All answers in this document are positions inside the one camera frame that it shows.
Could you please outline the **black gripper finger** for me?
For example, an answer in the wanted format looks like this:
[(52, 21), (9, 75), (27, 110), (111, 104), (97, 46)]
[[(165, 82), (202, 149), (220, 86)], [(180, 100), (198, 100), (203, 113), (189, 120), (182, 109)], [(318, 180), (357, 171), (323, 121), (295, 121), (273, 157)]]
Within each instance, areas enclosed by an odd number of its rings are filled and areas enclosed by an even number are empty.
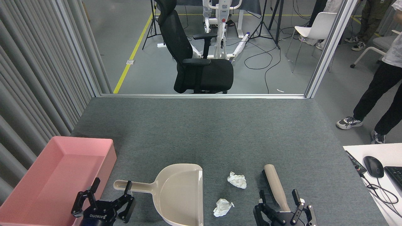
[[(123, 223), (129, 222), (129, 219), (132, 216), (133, 209), (136, 205), (135, 198), (131, 194), (128, 193), (128, 191), (131, 189), (131, 187), (132, 187), (132, 182), (128, 181), (124, 194), (120, 198), (115, 199), (111, 203), (111, 206), (109, 209), (112, 209), (113, 215), (110, 220), (110, 224), (114, 224), (116, 218), (122, 220)], [(127, 204), (125, 210), (123, 210), (120, 213), (117, 213), (117, 211), (125, 204)]]
[(263, 219), (262, 214), (264, 213), (271, 223), (273, 223), (278, 220), (277, 212), (266, 204), (264, 190), (260, 190), (259, 196), (259, 203), (253, 209), (256, 224), (257, 226), (270, 226), (270, 223)]
[[(296, 211), (293, 213), (291, 218), (292, 226), (318, 226), (317, 219), (315, 216), (315, 211), (312, 205), (308, 205), (305, 203), (303, 199), (300, 198), (297, 189), (293, 189), (292, 191), (293, 200), (296, 204)], [(306, 223), (300, 220), (300, 216), (302, 213), (306, 215)]]
[(90, 189), (87, 189), (86, 191), (80, 191), (77, 193), (76, 199), (74, 201), (72, 210), (71, 210), (71, 214), (75, 217), (81, 217), (83, 216), (83, 204), (85, 202), (86, 199), (89, 199), (89, 210), (90, 211), (96, 211), (98, 209), (97, 204), (96, 204), (96, 199), (94, 194), (96, 193), (96, 190), (99, 186), (100, 183), (100, 179), (99, 177), (96, 177), (92, 186), (90, 187)]

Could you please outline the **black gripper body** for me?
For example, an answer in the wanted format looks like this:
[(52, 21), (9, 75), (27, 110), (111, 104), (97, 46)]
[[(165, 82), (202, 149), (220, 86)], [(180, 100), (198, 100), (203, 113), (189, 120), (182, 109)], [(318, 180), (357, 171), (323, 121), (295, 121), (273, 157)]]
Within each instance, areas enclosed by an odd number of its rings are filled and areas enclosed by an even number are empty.
[(83, 213), (81, 226), (112, 226), (117, 218), (117, 211), (112, 201), (96, 201), (97, 209), (88, 207)]
[(301, 211), (293, 212), (265, 212), (270, 219), (270, 226), (305, 226), (300, 220)]

